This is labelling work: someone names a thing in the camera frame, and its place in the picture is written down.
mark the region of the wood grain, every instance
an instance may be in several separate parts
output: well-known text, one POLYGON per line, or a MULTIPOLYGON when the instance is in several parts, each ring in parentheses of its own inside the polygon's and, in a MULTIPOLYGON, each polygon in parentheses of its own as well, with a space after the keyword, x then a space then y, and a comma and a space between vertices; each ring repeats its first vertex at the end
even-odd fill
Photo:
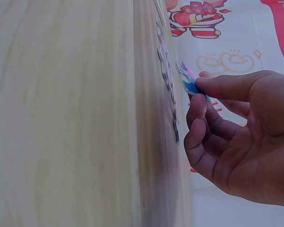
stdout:
POLYGON ((0 227, 191 226, 137 2, 0 0, 0 227))

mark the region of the bed sheet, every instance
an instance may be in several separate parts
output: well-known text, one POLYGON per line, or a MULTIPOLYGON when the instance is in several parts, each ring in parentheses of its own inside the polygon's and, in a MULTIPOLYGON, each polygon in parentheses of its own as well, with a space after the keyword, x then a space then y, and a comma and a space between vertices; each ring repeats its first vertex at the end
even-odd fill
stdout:
MULTIPOLYGON (((186 62, 192 71, 284 74, 284 0, 179 0, 168 13, 177 61, 186 62)), ((186 113, 189 99, 184 90, 183 97, 186 113)), ((212 99, 212 104, 224 119, 246 124, 218 100, 212 99)))

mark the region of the cartoon print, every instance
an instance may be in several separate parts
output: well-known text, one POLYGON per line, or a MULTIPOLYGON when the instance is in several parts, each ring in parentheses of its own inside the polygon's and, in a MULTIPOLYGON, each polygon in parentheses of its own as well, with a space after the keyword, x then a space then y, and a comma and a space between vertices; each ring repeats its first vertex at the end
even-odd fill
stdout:
POLYGON ((217 10, 227 0, 191 1, 190 5, 178 11, 169 11, 169 21, 173 36, 181 36, 189 31, 192 36, 203 39, 215 39, 221 32, 215 26, 224 20, 221 13, 231 12, 228 9, 217 10))
POLYGON ((215 53, 200 55, 196 65, 200 71, 210 71, 214 75, 228 73, 248 73, 255 67, 255 62, 261 60, 262 52, 255 50, 253 54, 241 54, 241 50, 230 50, 216 56, 215 53))

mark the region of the wooden board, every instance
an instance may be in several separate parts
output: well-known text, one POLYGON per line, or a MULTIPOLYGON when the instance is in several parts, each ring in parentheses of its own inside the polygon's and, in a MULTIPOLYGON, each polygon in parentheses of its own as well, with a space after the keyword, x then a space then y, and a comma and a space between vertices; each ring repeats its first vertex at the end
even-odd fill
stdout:
POLYGON ((137 2, 0 0, 0 227, 191 226, 137 2))

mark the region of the finger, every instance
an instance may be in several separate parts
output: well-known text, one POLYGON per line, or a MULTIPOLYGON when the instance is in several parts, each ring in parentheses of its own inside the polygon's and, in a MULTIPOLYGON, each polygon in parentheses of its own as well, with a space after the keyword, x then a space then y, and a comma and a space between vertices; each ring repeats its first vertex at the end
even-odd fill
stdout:
POLYGON ((250 103, 233 101, 233 100, 223 100, 219 99, 219 101, 231 112, 247 118, 250 113, 250 103))
POLYGON ((203 119, 205 117, 207 101, 204 95, 196 94, 192 97, 190 107, 186 115, 188 128, 191 127, 195 119, 203 119))
MULTIPOLYGON (((212 78, 215 78, 216 75, 212 74, 212 73, 209 73, 209 72, 201 72, 200 74, 200 77, 204 77, 204 78, 209 78, 209 79, 212 79, 212 78)), ((250 112, 250 104, 249 103, 244 103, 244 102, 235 102, 235 101, 231 101, 231 100, 219 100, 221 103, 223 103, 223 105, 228 109, 230 110, 231 112, 241 116, 241 117, 244 117, 244 118, 247 118, 249 112, 250 112)))
POLYGON ((227 141, 230 141, 241 128, 233 122, 224 120, 211 104, 207 105, 205 117, 211 133, 227 141))
POLYGON ((209 78, 209 79, 217 77, 216 75, 214 75, 214 74, 212 74, 210 72, 207 72, 207 71, 200 72, 199 76, 200 77, 204 77, 204 78, 209 78))
POLYGON ((212 181, 217 160, 204 150, 202 140, 205 131, 206 125, 204 121, 195 119, 188 134, 185 136, 184 147, 191 167, 206 179, 212 181))
POLYGON ((267 76, 263 72, 255 72, 242 76, 221 75, 212 79, 197 78, 198 89, 210 97, 249 102, 249 92, 252 85, 267 76))

